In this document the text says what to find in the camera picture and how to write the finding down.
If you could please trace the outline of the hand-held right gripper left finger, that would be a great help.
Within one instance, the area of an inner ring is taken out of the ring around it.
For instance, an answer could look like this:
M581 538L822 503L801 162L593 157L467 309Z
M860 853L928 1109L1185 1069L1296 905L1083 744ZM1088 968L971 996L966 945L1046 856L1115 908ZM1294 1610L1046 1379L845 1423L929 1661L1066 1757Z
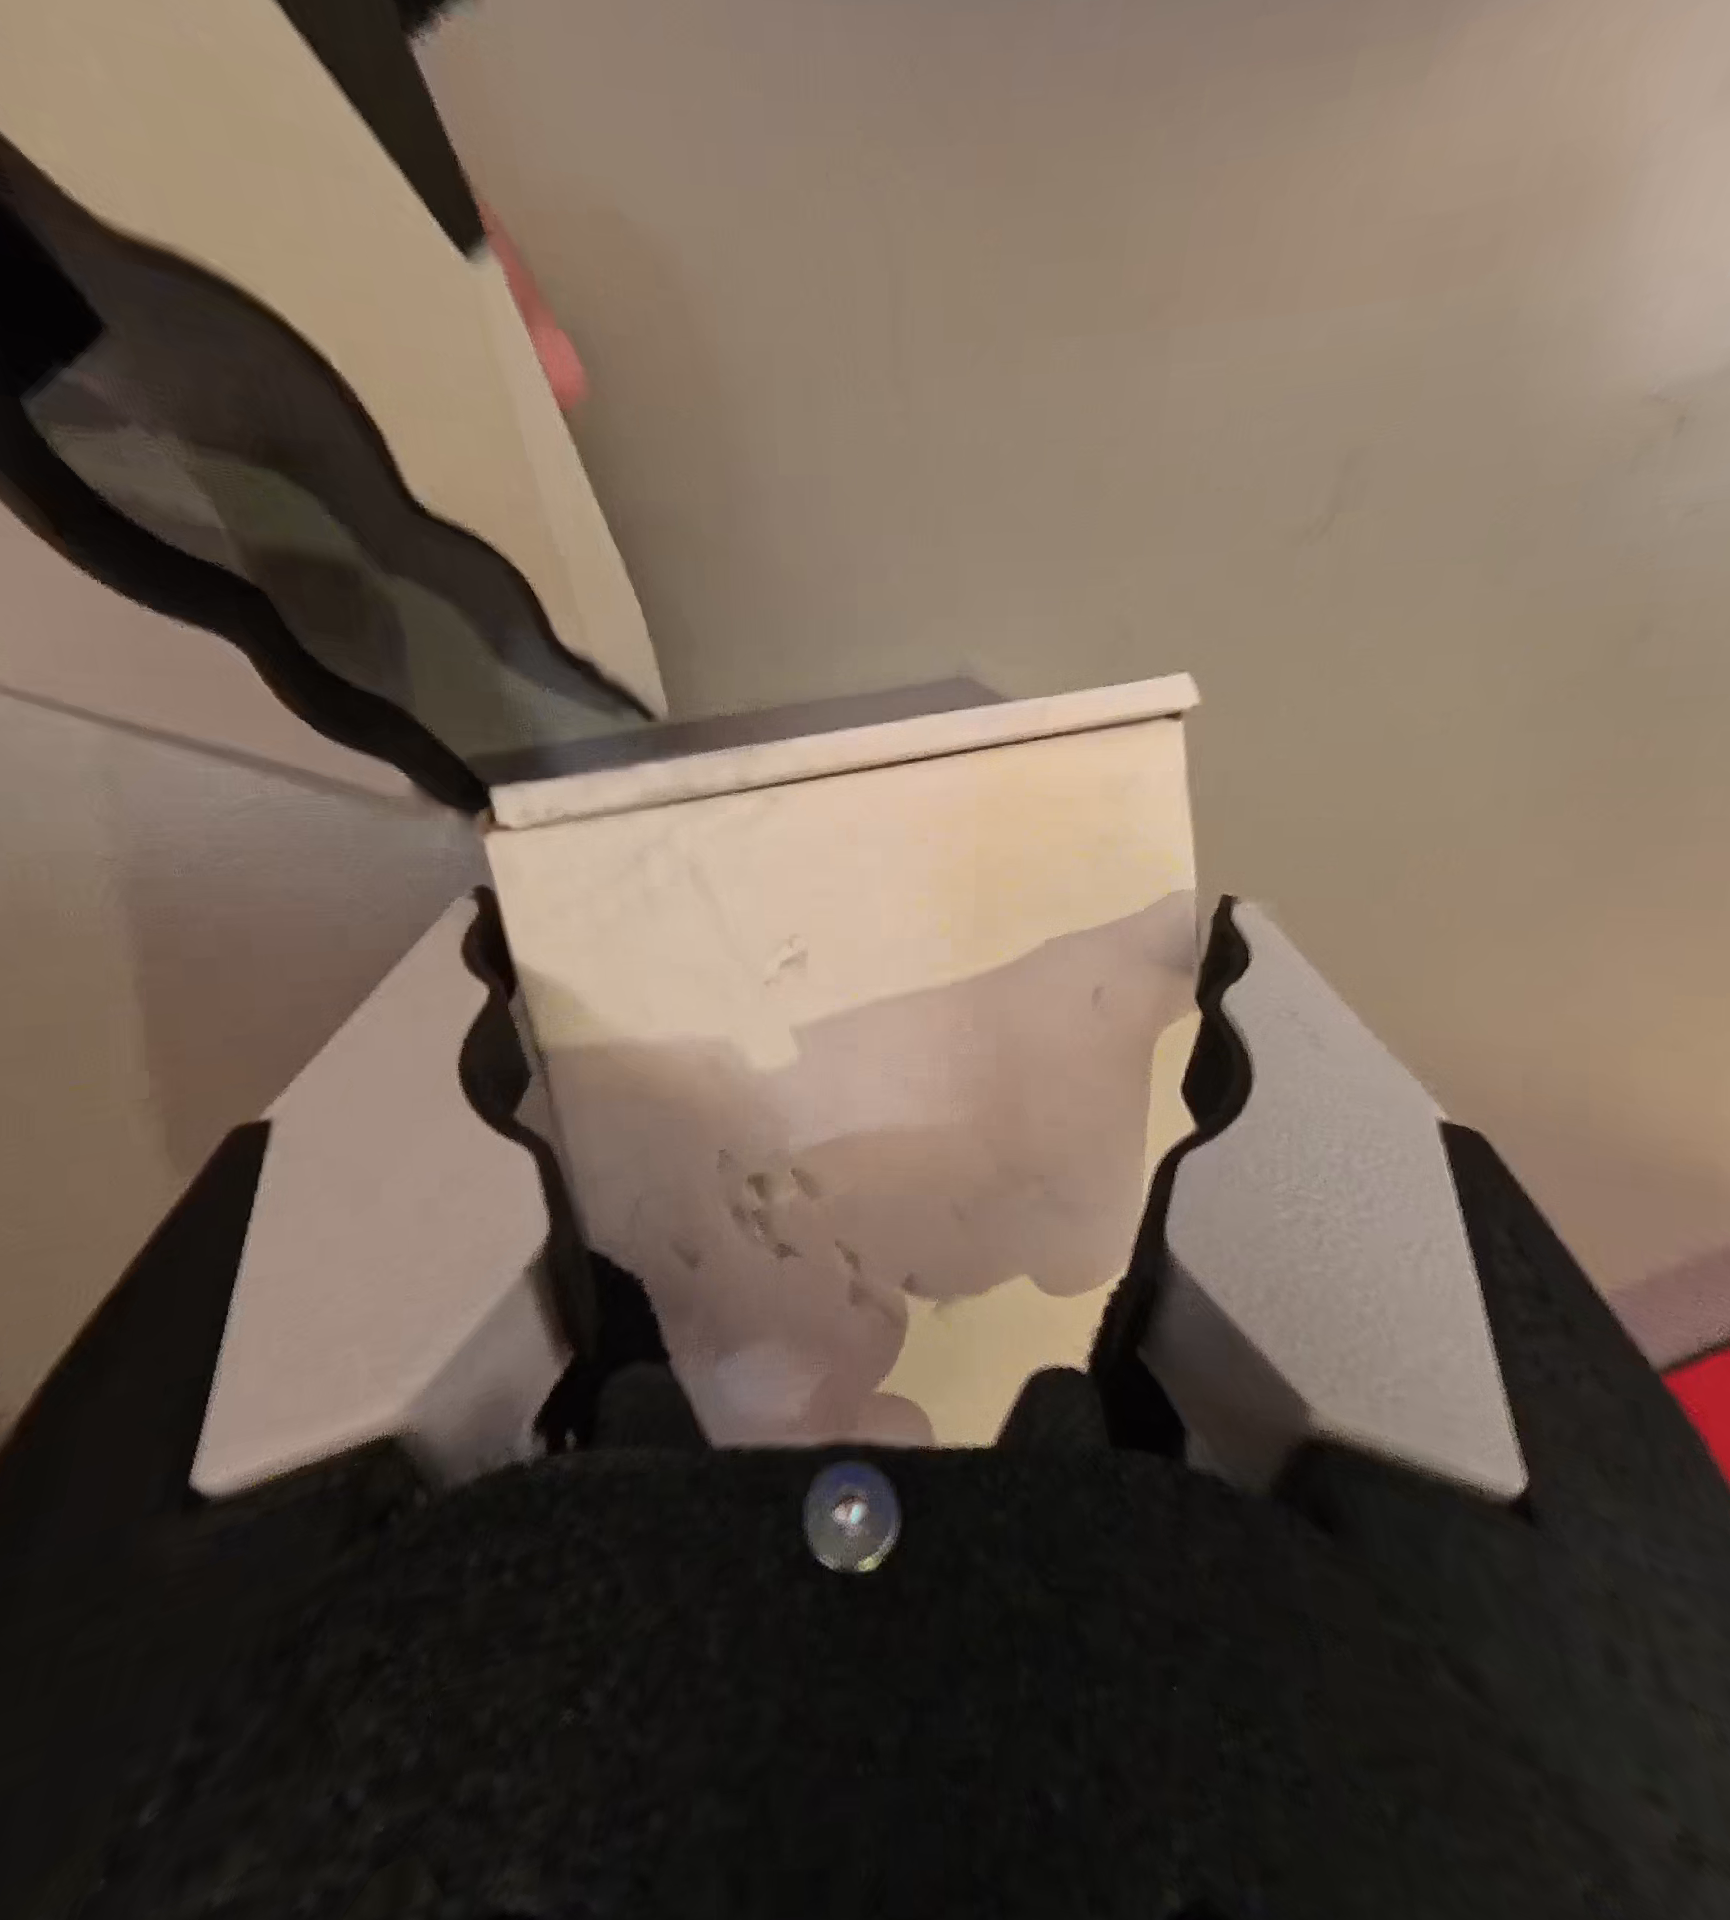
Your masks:
M375 1442L438 1485L590 1442L663 1364L590 1249L494 895L447 906L268 1109L190 1463L232 1498Z

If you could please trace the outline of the white cardboard mailer box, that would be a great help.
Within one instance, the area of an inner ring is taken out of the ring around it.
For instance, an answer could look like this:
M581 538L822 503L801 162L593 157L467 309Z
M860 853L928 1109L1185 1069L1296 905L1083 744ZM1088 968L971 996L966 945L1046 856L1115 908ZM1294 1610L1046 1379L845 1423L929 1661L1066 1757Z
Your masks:
M1190 1132L1187 674L505 787L584 1251L719 1446L978 1449Z

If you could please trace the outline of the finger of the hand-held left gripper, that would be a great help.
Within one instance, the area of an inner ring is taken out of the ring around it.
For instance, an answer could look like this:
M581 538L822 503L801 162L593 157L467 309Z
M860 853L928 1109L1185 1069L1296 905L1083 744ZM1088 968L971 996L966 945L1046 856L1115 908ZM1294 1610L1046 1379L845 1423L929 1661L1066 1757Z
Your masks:
M223 637L98 585L2 499L0 697L295 787L463 812L312 732Z
M100 233L275 322L414 531L489 560L602 709L659 718L636 586L489 243L455 250L280 7L0 5L0 139Z

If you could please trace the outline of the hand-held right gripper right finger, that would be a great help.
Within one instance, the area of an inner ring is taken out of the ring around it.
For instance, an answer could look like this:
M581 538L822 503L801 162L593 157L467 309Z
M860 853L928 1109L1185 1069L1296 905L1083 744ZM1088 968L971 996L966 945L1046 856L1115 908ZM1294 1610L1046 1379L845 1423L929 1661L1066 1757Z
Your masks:
M1193 1008L1190 1131L1092 1343L1115 1444L1258 1492L1326 1444L1516 1502L1440 1102L1256 903L1217 903Z

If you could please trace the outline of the person's left hand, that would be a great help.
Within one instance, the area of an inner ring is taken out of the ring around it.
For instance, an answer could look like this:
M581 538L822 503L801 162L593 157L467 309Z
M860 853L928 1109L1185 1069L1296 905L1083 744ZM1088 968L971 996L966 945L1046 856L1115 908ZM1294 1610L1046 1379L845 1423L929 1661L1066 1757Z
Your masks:
M587 371L579 350L555 317L549 301L546 301L538 278L532 275L494 209L488 203L477 203L476 211L488 248L503 277L546 383L560 411L570 411L590 392Z

